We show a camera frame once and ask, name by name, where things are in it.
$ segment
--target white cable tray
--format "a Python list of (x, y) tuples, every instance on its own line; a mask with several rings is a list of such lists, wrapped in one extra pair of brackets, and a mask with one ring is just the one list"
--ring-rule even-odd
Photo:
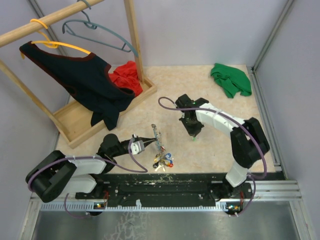
[[(137, 206), (117, 206), (106, 207), (105, 209), (94, 209), (94, 206), (102, 202), (68, 202), (66, 208), (69, 212), (222, 212), (226, 211), (226, 202), (216, 202), (215, 206), (198, 206), (198, 207), (143, 207)], [(40, 211), (59, 212), (64, 211), (63, 201), (54, 201), (43, 203)]]

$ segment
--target wooden frame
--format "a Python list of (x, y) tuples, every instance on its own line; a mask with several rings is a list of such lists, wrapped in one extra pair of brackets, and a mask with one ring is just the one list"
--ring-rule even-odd
[[(87, 0), (93, 6), (103, 0)], [(138, 29), (136, 23), (136, 15), (133, 0), (123, 0), (127, 22), (130, 31), (131, 44), (137, 50), (138, 57), (134, 57), (138, 78), (142, 86), (143, 92), (133, 99), (129, 107), (120, 113), (123, 116), (128, 111), (139, 105), (147, 97), (157, 91), (157, 87), (144, 75), (143, 64), (140, 53), (140, 44)], [(75, 13), (78, 13), (87, 8), (83, 1), (76, 2), (47, 16), (40, 20), (47, 26), (54, 24), (62, 19), (65, 19)], [(21, 39), (29, 34), (32, 34), (44, 28), (38, 22), (30, 22), (24, 26), (18, 27), (10, 32), (0, 36), (0, 47), (10, 44), (18, 39)], [(32, 101), (54, 122), (61, 135), (71, 148), (75, 148), (85, 140), (105, 128), (103, 121), (94, 126), (90, 125), (92, 111), (82, 106), (77, 101), (72, 101), (58, 111), (52, 113), (37, 96), (15, 75), (15, 73), (6, 64), (0, 60), (0, 69), (11, 79)]]

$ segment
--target clothes hanger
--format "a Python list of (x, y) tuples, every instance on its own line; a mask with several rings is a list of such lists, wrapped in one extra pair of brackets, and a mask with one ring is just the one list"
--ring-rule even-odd
[[(91, 9), (91, 6), (90, 4), (86, 1), (86, 0), (77, 0), (77, 2), (79, 1), (82, 1), (84, 2), (89, 9)], [(100, 24), (97, 24), (97, 23), (94, 23), (94, 22), (91, 22), (90, 21), (90, 18), (89, 16), (84, 12), (84, 11), (81, 11), (85, 16), (86, 16), (86, 20), (80, 20), (80, 19), (71, 19), (71, 20), (67, 20), (63, 23), (62, 25), (62, 33), (64, 34), (65, 32), (67, 32), (68, 34), (72, 35), (72, 36), (75, 36), (75, 37), (78, 37), (78, 38), (81, 38), (81, 39), (86, 39), (86, 40), (89, 40), (89, 41), (92, 41), (92, 42), (95, 42), (95, 43), (98, 43), (98, 44), (102, 44), (102, 45), (105, 45), (105, 46), (108, 46), (108, 47), (111, 47), (111, 48), (114, 48), (114, 49), (118, 49), (120, 51), (123, 51), (123, 52), (126, 52), (126, 53), (130, 53), (131, 51), (133, 52), (133, 54), (136, 56), (136, 57), (139, 57), (138, 56), (138, 52), (136, 51), (136, 49), (126, 40), (124, 39), (121, 35), (119, 35), (118, 33), (112, 31), (111, 29), (109, 28), (106, 28)], [(70, 23), (70, 22), (78, 22), (78, 23), (84, 23), (84, 25), (89, 28), (89, 29), (93, 29), (93, 30), (96, 30), (97, 28), (101, 28), (111, 34), (113, 34), (114, 36), (116, 36), (118, 39), (122, 40), (124, 42), (123, 46), (122, 47), (118, 47), (118, 46), (114, 46), (114, 45), (111, 45), (111, 44), (108, 44), (108, 43), (105, 43), (105, 42), (102, 42), (102, 41), (98, 41), (98, 40), (94, 40), (92, 38), (88, 38), (88, 37), (85, 37), (85, 36), (81, 36), (81, 35), (78, 35), (76, 34), (68, 25), (67, 23)]]
[[(48, 26), (45, 25), (39, 19), (31, 19), (30, 22), (40, 23), (41, 25), (44, 26), (45, 29), (48, 29)], [(65, 47), (69, 47), (69, 48), (72, 48), (72, 49), (79, 50), (79, 51), (84, 52), (84, 53), (86, 53), (88, 55), (91, 53), (90, 51), (85, 50), (85, 49), (83, 49), (81, 47), (78, 47), (78, 46), (75, 46), (75, 45), (71, 45), (71, 44), (64, 43), (64, 42), (59, 42), (59, 41), (51, 41), (49, 39), (49, 37), (44, 32), (42, 32), (42, 31), (37, 31), (37, 32), (39, 34), (41, 34), (42, 36), (44, 36), (44, 38), (46, 40), (32, 41), (31, 42), (32, 44), (44, 44), (46, 47), (51, 48), (51, 49), (56, 49), (58, 46), (65, 46)], [(22, 59), (25, 59), (25, 55), (22, 52), (20, 52), (20, 54), (21, 54)]]

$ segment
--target green cloth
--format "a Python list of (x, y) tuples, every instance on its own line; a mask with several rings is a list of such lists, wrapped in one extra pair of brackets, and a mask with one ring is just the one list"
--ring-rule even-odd
[(237, 92), (241, 92), (242, 96), (252, 94), (249, 78), (237, 68), (216, 63), (210, 75), (230, 99), (233, 99)]

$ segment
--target red cloth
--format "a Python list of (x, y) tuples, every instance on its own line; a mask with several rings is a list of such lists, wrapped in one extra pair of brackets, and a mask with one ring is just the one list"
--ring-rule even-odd
[(139, 83), (137, 67), (134, 61), (128, 61), (126, 64), (118, 66), (113, 73), (109, 73), (109, 77), (119, 88), (133, 90), (136, 97), (143, 91)]

